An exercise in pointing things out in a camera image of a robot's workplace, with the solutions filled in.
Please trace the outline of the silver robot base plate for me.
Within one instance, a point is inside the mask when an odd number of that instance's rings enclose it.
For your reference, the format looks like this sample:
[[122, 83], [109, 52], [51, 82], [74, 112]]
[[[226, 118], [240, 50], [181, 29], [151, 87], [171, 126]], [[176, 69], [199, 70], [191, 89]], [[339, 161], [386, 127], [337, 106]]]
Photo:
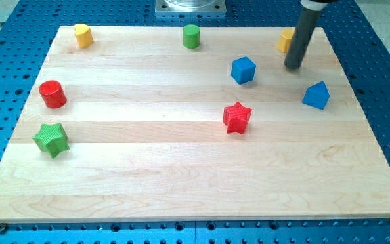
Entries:
[[225, 0], [156, 0], [155, 12], [159, 16], [171, 15], [224, 15]]

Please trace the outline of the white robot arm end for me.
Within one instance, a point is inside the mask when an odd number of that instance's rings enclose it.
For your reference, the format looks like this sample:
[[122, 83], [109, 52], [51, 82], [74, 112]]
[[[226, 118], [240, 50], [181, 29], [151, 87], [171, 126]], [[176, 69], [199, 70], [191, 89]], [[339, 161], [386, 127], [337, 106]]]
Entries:
[[328, 4], [334, 3], [337, 0], [300, 0], [301, 5], [308, 10], [320, 12]]

